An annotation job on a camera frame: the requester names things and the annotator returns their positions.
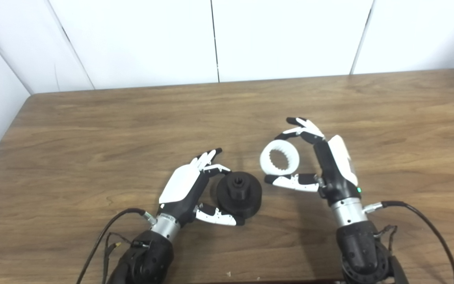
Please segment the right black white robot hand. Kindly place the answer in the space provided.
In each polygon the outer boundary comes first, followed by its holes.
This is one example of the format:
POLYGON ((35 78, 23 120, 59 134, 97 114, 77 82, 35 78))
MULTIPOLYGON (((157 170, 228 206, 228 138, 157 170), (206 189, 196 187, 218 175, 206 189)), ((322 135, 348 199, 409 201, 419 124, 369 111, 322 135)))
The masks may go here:
POLYGON ((358 178, 355 174, 351 157, 341 136, 335 135, 326 140, 322 131, 310 120, 302 117, 288 117, 286 121, 295 126, 280 133, 261 155, 261 167, 266 173, 264 182, 276 187, 293 189, 301 192, 317 192, 331 206, 346 198, 361 198, 358 190, 358 178), (299 155, 295 147, 288 142, 290 137, 301 137, 313 146, 321 168, 321 174, 292 174, 299 165, 299 155), (288 158, 290 169, 276 170, 270 162, 270 152, 281 151, 288 158))

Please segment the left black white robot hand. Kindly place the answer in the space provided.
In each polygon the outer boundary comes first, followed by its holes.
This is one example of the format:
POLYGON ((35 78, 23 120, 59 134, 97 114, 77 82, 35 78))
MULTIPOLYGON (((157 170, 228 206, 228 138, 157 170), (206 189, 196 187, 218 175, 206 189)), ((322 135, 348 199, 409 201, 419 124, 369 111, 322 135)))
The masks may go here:
POLYGON ((196 219, 211 224, 243 226, 244 218, 199 202, 210 178, 232 173, 229 168, 214 164, 213 161, 221 152, 222 148, 212 149, 175 169, 159 197, 157 213, 173 217, 182 228, 196 219))

